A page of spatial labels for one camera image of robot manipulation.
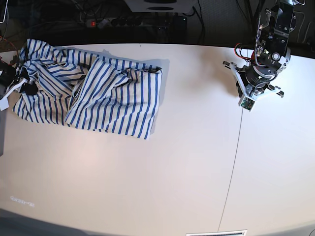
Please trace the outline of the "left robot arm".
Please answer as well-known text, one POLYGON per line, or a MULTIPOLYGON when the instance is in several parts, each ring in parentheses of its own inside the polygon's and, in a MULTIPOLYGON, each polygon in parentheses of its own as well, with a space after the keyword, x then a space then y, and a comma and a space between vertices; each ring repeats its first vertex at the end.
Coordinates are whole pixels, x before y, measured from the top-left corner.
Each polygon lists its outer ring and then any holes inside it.
POLYGON ((274 7, 266 9, 266 22, 262 24, 260 19, 257 20, 253 54, 244 58, 249 65, 239 68, 233 62, 223 62, 236 80, 239 106, 253 105, 265 95, 284 96, 281 88, 271 82, 289 64, 289 34, 296 27, 294 8, 298 4, 298 0, 277 0, 274 7))

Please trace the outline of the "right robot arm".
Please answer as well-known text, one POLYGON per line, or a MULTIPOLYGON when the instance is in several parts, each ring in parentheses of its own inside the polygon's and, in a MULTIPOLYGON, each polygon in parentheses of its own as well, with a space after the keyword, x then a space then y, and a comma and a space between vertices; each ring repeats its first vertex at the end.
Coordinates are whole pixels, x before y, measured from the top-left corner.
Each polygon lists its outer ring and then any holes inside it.
POLYGON ((5 38, 9 23, 8 1, 0 2, 0 23, 5 24, 4 31, 0 33, 0 43, 9 44, 16 52, 12 61, 9 63, 0 59, 0 100, 4 101, 12 92, 25 93, 26 95, 35 95, 38 87, 22 67, 26 54, 18 51, 17 47, 5 38))

